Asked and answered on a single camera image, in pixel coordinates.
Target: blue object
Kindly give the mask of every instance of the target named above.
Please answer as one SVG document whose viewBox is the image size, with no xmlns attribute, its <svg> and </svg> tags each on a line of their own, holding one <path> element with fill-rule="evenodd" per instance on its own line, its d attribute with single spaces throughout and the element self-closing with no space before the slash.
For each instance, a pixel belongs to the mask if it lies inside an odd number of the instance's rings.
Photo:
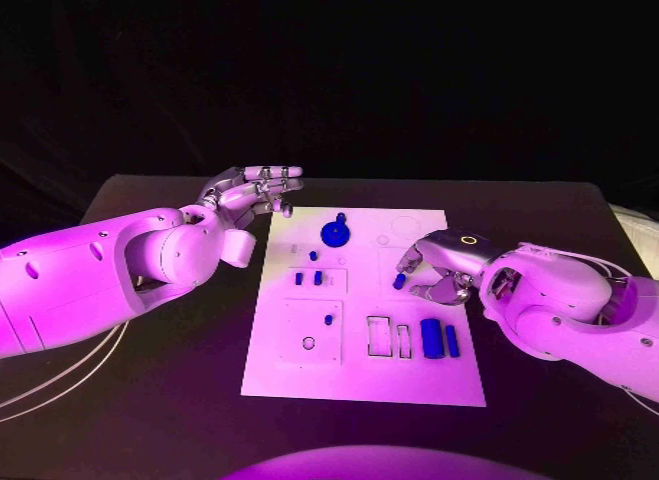
<svg viewBox="0 0 659 480">
<path fill-rule="evenodd" d="M 445 357 L 445 341 L 442 339 L 441 321 L 426 318 L 420 321 L 420 333 L 423 335 L 423 352 L 426 358 Z"/>
<path fill-rule="evenodd" d="M 348 243 L 348 239 L 351 238 L 351 230 L 347 227 L 345 213 L 340 213 L 337 215 L 337 221 L 330 222 L 322 227 L 322 232 L 319 235 L 328 247 L 338 248 Z"/>
<path fill-rule="evenodd" d="M 459 344 L 456 343 L 456 332 L 452 325 L 445 327 L 445 334 L 448 335 L 449 356 L 456 358 L 459 356 Z"/>
<path fill-rule="evenodd" d="M 405 283 L 406 283 L 406 275 L 400 273 L 397 275 L 397 279 L 394 280 L 394 288 L 397 290 L 402 290 L 405 288 Z"/>
</svg>

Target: robotic arm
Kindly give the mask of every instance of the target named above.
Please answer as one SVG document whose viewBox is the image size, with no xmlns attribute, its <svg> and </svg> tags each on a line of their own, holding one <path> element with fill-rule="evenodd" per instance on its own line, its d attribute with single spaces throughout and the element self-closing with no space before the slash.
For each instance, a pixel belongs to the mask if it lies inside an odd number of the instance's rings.
<svg viewBox="0 0 659 480">
<path fill-rule="evenodd" d="M 51 232 L 0 250 L 0 358 L 79 342 L 185 295 L 220 260 L 247 267 L 257 214 L 294 208 L 299 167 L 232 168 L 198 202 Z"/>
<path fill-rule="evenodd" d="M 423 261 L 443 278 L 436 285 L 412 287 L 413 295 L 459 305 L 478 288 L 484 315 L 524 352 L 572 361 L 659 402 L 659 281 L 631 276 L 601 259 L 533 244 L 504 252 L 456 228 L 416 242 L 399 272 L 413 273 Z M 609 267 L 624 276 L 614 277 Z"/>
</svg>

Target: black backdrop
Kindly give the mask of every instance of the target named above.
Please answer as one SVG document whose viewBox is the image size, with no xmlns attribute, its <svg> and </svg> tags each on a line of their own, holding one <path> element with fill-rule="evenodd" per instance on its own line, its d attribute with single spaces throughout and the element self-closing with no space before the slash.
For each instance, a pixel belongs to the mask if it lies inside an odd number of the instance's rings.
<svg viewBox="0 0 659 480">
<path fill-rule="evenodd" d="M 659 12 L 612 8 L 0 0 L 0 245 L 116 173 L 255 164 L 590 181 L 659 217 Z"/>
</svg>

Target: robotic hand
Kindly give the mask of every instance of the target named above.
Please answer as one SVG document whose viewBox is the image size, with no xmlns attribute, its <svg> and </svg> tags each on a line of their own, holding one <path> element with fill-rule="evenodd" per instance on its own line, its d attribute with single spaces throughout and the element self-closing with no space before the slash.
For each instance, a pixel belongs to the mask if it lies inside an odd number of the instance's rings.
<svg viewBox="0 0 659 480">
<path fill-rule="evenodd" d="M 198 202 L 51 232 L 0 250 L 0 358 L 79 342 L 185 295 L 220 260 L 244 268 L 257 214 L 294 208 L 299 167 L 232 168 Z"/>
<path fill-rule="evenodd" d="M 436 285 L 412 287 L 413 295 L 459 305 L 478 288 L 484 315 L 524 352 L 572 361 L 659 402 L 659 281 L 631 276 L 605 260 L 533 244 L 505 252 L 456 228 L 416 242 L 399 272 L 413 273 L 423 261 L 443 278 Z"/>
</svg>

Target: table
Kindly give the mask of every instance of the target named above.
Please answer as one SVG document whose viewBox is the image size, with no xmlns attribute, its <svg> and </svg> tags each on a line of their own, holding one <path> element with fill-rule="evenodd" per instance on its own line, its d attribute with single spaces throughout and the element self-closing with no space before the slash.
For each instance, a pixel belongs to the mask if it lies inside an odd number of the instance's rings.
<svg viewBox="0 0 659 480">
<path fill-rule="evenodd" d="M 206 181 L 116 176 L 84 221 L 181 207 Z M 504 248 L 530 241 L 647 275 L 590 184 L 308 179 L 289 199 L 305 206 L 445 209 L 451 225 Z M 467 453 L 553 478 L 659 478 L 659 418 L 580 367 L 524 354 L 477 300 L 467 308 L 487 408 L 243 397 L 269 222 L 259 218 L 250 228 L 259 242 L 250 267 L 223 263 L 206 285 L 132 322 L 93 379 L 0 424 L 2 477 L 217 478 L 299 450 L 386 444 Z M 0 400 L 99 341 L 4 360 Z"/>
</svg>

